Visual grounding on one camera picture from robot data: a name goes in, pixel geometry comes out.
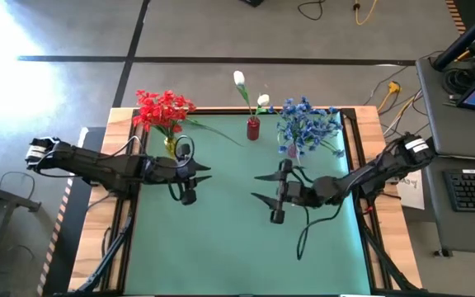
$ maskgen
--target keyboard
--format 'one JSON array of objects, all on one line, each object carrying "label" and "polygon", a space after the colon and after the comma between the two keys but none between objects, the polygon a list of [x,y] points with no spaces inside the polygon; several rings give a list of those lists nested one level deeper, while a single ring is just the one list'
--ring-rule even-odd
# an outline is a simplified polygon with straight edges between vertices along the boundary
[{"label": "keyboard", "polygon": [[452,171],[443,174],[452,208],[475,212],[475,173]]}]

